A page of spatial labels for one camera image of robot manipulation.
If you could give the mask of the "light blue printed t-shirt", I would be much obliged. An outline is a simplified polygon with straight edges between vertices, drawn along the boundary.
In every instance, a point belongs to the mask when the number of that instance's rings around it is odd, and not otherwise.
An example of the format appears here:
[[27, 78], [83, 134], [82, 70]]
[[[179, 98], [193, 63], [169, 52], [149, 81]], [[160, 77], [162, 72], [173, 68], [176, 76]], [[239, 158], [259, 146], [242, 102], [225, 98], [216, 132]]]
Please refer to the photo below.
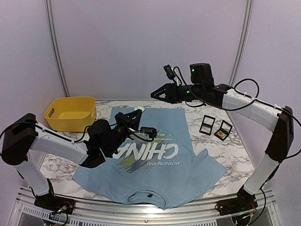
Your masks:
[[147, 108], [140, 122], [157, 129], [152, 142], [127, 139], [105, 163], [78, 167], [73, 180], [114, 202], [169, 209], [201, 197], [226, 173], [206, 149], [194, 153], [184, 109]]

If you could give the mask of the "black brooch box lid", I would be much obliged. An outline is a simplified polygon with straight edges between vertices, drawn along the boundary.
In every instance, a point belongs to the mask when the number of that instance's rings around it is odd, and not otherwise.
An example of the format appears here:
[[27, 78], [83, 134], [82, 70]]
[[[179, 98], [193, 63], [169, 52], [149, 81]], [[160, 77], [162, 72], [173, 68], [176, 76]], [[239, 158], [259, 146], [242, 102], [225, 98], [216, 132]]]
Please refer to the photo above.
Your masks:
[[[233, 126], [228, 123], [227, 121], [223, 120], [219, 129], [214, 133], [214, 136], [216, 136], [218, 139], [220, 139], [221, 141], [224, 141], [231, 133]], [[220, 137], [218, 136], [218, 132], [221, 131], [225, 134], [224, 137]]]

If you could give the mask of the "black brooch box base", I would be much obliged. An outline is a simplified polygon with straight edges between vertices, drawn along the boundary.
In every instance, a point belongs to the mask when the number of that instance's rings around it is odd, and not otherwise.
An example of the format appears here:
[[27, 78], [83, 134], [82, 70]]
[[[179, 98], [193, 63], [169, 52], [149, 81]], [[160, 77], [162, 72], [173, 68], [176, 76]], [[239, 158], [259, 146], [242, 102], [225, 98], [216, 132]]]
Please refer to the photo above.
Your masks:
[[210, 136], [213, 130], [214, 123], [215, 123], [214, 117], [209, 115], [204, 115], [199, 132]]

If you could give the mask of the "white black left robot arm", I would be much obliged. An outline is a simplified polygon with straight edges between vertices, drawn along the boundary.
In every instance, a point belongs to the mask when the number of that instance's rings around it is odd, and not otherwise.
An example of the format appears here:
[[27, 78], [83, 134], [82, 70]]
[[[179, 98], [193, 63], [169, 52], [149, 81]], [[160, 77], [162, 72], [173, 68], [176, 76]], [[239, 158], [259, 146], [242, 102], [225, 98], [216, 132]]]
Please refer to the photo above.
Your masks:
[[71, 204], [72, 200], [54, 194], [50, 180], [31, 162], [28, 152], [42, 151], [84, 168], [96, 168], [106, 158], [117, 154], [121, 144], [138, 130], [141, 116], [142, 110], [138, 109], [126, 114], [117, 113], [114, 125], [104, 119], [96, 120], [85, 129], [89, 140], [74, 140], [47, 129], [36, 121], [34, 114], [28, 113], [1, 132], [3, 143], [0, 156], [31, 186], [36, 206], [58, 210], [65, 204]]

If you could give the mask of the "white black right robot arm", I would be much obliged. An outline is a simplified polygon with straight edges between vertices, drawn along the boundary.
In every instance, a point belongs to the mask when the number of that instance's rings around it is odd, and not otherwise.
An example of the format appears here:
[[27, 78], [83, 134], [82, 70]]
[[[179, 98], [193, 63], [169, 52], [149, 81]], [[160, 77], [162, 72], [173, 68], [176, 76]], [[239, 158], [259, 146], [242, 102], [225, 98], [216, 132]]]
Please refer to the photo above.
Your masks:
[[179, 67], [165, 65], [163, 68], [171, 82], [153, 91], [150, 95], [152, 98], [170, 104], [199, 100], [205, 105], [236, 112], [272, 132], [262, 161], [239, 189], [237, 197], [217, 203], [217, 210], [222, 215], [232, 210], [239, 212], [257, 207], [256, 192], [272, 179], [280, 164], [289, 157], [288, 152], [294, 138], [292, 109], [271, 105], [226, 84], [215, 85], [208, 63], [190, 65], [191, 85], [184, 82], [179, 86], [174, 80], [178, 77], [184, 81]]

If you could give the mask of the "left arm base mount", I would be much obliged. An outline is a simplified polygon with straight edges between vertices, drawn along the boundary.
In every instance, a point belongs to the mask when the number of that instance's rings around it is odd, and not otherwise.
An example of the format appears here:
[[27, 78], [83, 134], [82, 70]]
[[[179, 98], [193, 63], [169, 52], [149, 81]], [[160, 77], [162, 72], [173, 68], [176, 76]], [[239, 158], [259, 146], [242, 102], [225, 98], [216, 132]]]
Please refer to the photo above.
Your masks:
[[47, 210], [51, 210], [52, 212], [56, 212], [59, 209], [61, 209], [62, 207], [66, 206], [67, 209], [65, 210], [65, 212], [68, 215], [73, 213], [73, 209], [75, 206], [74, 199], [56, 196], [55, 199], [50, 199], [49, 201], [44, 199], [41, 202], [41, 200], [42, 200], [42, 198], [35, 199], [34, 205], [37, 207], [47, 209]]

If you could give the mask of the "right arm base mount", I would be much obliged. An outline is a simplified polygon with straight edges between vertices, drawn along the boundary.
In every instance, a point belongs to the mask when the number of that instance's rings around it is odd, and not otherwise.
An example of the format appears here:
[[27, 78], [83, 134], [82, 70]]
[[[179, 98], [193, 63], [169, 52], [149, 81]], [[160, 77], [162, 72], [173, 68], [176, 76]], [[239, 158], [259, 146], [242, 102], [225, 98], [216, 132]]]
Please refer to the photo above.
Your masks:
[[231, 198], [218, 201], [214, 208], [221, 216], [224, 216], [247, 210], [255, 210], [257, 207], [258, 203], [253, 198], [249, 202], [247, 202], [244, 198]]

